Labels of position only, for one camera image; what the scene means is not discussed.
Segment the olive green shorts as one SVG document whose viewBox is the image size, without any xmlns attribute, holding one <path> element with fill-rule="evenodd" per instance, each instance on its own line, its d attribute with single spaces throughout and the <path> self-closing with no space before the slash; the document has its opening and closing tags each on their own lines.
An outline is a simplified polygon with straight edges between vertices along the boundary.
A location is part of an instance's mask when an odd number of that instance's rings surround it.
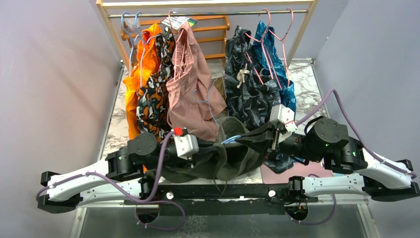
<svg viewBox="0 0 420 238">
<path fill-rule="evenodd" d="M 217 179 L 230 181 L 236 177 L 249 173 L 260 167 L 264 162 L 261 153 L 239 143 L 221 144 L 224 140 L 248 133 L 249 130 L 235 117 L 220 117 L 217 120 L 193 122 L 181 122 L 175 126 L 186 127 L 189 133 L 198 136 L 196 128 L 200 129 L 200 135 L 204 136 L 199 142 L 210 139 L 210 149 L 200 150 L 194 155 L 198 162 L 191 168 L 183 161 L 177 165 L 163 165 L 160 175 L 174 183 L 184 183 L 197 178 Z"/>
</svg>

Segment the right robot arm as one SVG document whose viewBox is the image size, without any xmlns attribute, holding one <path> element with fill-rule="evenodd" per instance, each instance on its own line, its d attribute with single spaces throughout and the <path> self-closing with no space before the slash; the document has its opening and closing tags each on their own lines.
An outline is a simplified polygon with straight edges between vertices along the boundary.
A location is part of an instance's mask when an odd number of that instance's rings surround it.
<svg viewBox="0 0 420 238">
<path fill-rule="evenodd" d="M 292 176 L 279 197 L 285 202 L 301 202 L 325 194 L 357 194 L 381 202 L 418 197 L 419 185 L 411 178 L 409 160 L 390 161 L 370 153 L 348 134 L 346 125 L 319 117 L 305 134 L 288 132 L 286 125 L 270 122 L 242 134 L 237 142 L 268 158 L 285 154 L 303 165 L 323 162 L 334 177 Z"/>
</svg>

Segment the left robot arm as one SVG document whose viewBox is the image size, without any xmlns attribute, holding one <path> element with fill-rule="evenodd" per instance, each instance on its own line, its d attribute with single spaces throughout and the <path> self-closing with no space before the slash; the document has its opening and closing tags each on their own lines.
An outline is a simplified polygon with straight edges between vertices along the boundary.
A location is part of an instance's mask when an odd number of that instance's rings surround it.
<svg viewBox="0 0 420 238">
<path fill-rule="evenodd" d="M 66 174 L 45 171 L 37 207 L 51 214 L 66 213 L 78 206 L 127 199 L 152 204 L 165 166 L 192 165 L 220 154 L 220 145 L 199 140 L 184 131 L 171 131 L 163 142 L 141 133 L 105 159 Z"/>
</svg>

